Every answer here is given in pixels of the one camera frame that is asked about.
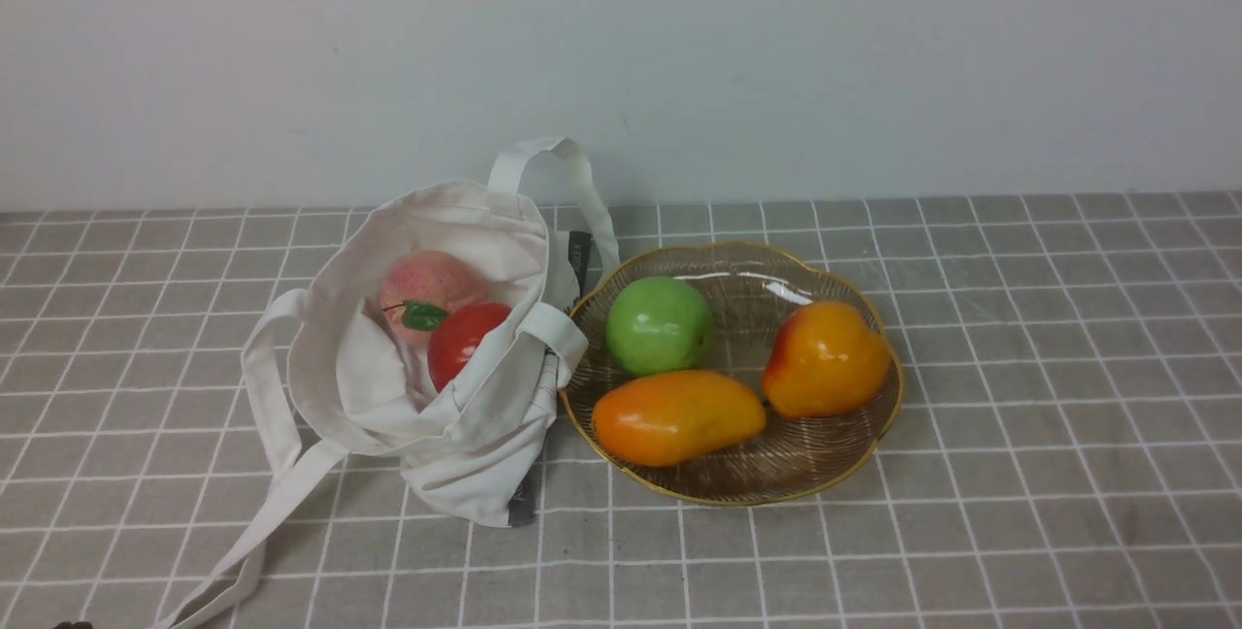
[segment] woven basket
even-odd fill
[[[574,426],[595,451],[648,489],[715,506],[811,495],[845,480],[867,461],[900,409],[904,378],[895,357],[879,395],[848,415],[784,420],[768,408],[768,428],[759,436],[667,469],[632,466],[605,452],[595,439],[591,410],[604,394],[632,379],[605,344],[609,310],[626,285],[652,275],[678,277],[703,293],[717,322],[717,343],[704,367],[732,374],[759,394],[776,331],[809,301],[847,302],[883,333],[876,308],[862,292],[768,245],[727,242],[640,255],[617,267],[571,312],[590,347],[561,399]]]

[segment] green apple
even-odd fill
[[[694,369],[715,342],[715,318],[694,287],[673,277],[626,285],[609,310],[609,351],[635,377]]]

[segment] tote bag handle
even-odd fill
[[[281,387],[281,374],[276,367],[276,352],[272,347],[272,323],[281,318],[301,321],[307,293],[306,290],[291,290],[276,297],[255,324],[242,349],[242,377],[250,397],[250,408],[255,414],[255,425],[263,443],[267,462],[272,467],[272,484],[267,490],[267,500],[229,553],[173,613],[155,625],[155,629],[193,629],[255,592],[263,569],[267,537],[349,454],[347,448],[330,440],[322,440],[302,454],[302,438],[293,420],[293,409],[284,395],[284,388]],[[190,615],[181,617],[191,603],[199,602],[237,562],[243,563],[232,585],[220,590]]]
[[[497,193],[518,194],[522,174],[525,173],[527,165],[545,153],[556,155],[565,164],[565,177],[574,189],[582,216],[586,218],[587,229],[595,237],[595,247],[600,251],[600,262],[602,262],[606,277],[621,262],[617,235],[612,229],[609,208],[604,206],[604,200],[600,199],[600,194],[595,189],[591,162],[578,142],[565,137],[551,137],[522,142],[505,148],[492,165],[492,175],[487,180],[487,186]]]

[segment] pink peach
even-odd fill
[[[401,322],[407,301],[438,306],[452,313],[487,301],[487,280],[474,267],[443,251],[416,251],[392,264],[380,288],[380,307],[399,341],[425,348],[431,332],[406,328]]]

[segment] orange mango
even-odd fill
[[[764,394],[773,410],[790,420],[843,415],[876,398],[892,362],[888,343],[856,307],[812,302],[777,331]]]
[[[640,377],[604,395],[591,414],[604,451],[637,466],[676,466],[744,443],[768,423],[763,402],[705,369]]]

